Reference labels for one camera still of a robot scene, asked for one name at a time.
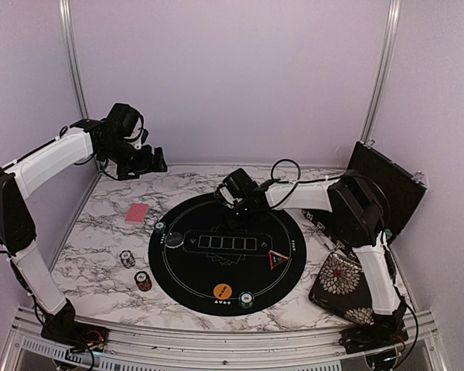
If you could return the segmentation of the red triangular marker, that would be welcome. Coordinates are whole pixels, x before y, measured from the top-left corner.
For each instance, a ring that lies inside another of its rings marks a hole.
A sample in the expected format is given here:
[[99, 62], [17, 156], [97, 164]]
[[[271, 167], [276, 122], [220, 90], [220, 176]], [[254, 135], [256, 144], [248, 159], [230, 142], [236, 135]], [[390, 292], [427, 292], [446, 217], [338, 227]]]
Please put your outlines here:
[[270, 268], [272, 270], [274, 270], [280, 264], [286, 263], [287, 261], [289, 261], [289, 257], [283, 254], [280, 254], [276, 251], [273, 251], [273, 250], [268, 251], [268, 258], [269, 258]]

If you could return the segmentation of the green poker chip stack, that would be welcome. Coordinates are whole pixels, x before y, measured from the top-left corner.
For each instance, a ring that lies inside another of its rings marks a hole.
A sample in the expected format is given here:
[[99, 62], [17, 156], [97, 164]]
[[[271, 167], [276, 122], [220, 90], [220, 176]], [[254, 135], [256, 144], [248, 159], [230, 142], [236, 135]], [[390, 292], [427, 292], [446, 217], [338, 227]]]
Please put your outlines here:
[[166, 224], [162, 221], [155, 223], [154, 232], [157, 234], [163, 234], [166, 231]]

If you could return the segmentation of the orange big blind button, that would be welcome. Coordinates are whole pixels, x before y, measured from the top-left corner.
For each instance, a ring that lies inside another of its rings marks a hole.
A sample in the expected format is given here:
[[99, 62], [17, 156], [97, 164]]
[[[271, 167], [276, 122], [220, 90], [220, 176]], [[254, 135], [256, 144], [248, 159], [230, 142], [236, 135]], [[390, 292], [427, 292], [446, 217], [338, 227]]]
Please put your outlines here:
[[213, 295], [218, 300], [227, 300], [232, 295], [232, 287], [229, 284], [218, 284], [213, 289]]

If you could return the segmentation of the black white poker chip stack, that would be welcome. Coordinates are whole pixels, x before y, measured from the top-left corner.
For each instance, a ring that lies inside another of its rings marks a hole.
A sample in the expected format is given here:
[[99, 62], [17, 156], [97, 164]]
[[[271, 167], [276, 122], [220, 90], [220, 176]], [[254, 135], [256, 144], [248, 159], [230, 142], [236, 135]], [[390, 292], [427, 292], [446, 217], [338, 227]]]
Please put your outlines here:
[[123, 250], [119, 257], [124, 268], [130, 269], [135, 266], [135, 257], [130, 250]]

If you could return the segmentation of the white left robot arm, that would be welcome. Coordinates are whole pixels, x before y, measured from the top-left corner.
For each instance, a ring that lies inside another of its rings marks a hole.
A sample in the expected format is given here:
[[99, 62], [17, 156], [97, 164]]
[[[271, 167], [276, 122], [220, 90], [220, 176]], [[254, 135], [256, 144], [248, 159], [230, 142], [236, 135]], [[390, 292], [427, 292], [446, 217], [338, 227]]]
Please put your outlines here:
[[71, 165], [113, 162], [116, 179], [136, 179], [166, 172], [163, 150], [146, 144], [143, 116], [116, 103], [106, 118], [82, 119], [44, 145], [0, 167], [0, 244], [19, 283], [39, 309], [41, 336], [73, 347], [101, 345], [105, 327], [76, 320], [72, 303], [55, 284], [36, 243], [36, 225], [26, 200], [44, 183]]

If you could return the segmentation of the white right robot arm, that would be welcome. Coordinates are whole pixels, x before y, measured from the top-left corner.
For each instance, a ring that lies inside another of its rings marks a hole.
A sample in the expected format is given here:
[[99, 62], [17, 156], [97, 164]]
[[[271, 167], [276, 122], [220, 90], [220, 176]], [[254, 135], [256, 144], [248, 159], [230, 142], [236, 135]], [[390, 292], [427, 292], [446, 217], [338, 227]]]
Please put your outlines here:
[[270, 178], [257, 184], [242, 168], [230, 173], [214, 192], [227, 223], [237, 228], [252, 216], [273, 210], [314, 209], [334, 217], [336, 234], [356, 255], [352, 263], [331, 253], [316, 277], [310, 300], [354, 323], [341, 333], [347, 352], [373, 349], [408, 340], [403, 317], [408, 309], [395, 284], [387, 247], [386, 196], [365, 175], [347, 171], [324, 179]]

